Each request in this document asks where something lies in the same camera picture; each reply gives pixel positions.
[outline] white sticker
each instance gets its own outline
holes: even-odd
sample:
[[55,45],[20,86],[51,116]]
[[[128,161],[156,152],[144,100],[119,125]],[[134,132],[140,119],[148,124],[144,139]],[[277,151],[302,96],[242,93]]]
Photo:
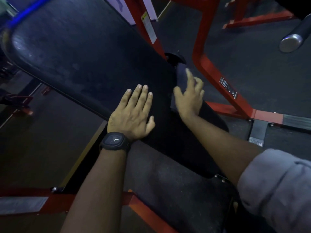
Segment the white sticker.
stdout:
[[147,30],[149,38],[153,44],[156,41],[157,37],[156,37],[156,33],[153,29],[153,26],[151,24],[151,21],[150,21],[150,18],[149,18],[147,11],[142,15],[141,19],[142,19],[142,23],[144,24],[144,26]]
[[39,212],[48,197],[1,197],[0,215]]

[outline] right forearm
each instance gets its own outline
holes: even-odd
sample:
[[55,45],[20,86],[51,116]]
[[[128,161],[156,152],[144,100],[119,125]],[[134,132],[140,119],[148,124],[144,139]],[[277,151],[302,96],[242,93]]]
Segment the right forearm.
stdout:
[[263,151],[261,147],[236,138],[199,116],[183,121],[235,186],[248,164]]

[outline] gray sleeve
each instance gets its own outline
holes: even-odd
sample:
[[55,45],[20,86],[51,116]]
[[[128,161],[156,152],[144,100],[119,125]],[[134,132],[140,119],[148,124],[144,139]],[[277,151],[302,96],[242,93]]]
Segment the gray sleeve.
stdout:
[[278,232],[311,232],[311,162],[267,149],[242,173],[244,207],[262,215]]

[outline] left forearm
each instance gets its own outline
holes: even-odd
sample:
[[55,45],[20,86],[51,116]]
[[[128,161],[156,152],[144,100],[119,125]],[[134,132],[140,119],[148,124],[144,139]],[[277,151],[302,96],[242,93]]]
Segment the left forearm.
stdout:
[[119,232],[125,166],[123,150],[101,151],[76,195],[61,233]]

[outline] watch face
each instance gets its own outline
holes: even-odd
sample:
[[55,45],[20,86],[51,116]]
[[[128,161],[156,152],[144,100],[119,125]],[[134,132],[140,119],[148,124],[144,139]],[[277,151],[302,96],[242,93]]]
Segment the watch face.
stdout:
[[120,135],[112,134],[109,137],[107,137],[105,143],[107,145],[118,145],[122,142],[123,137]]

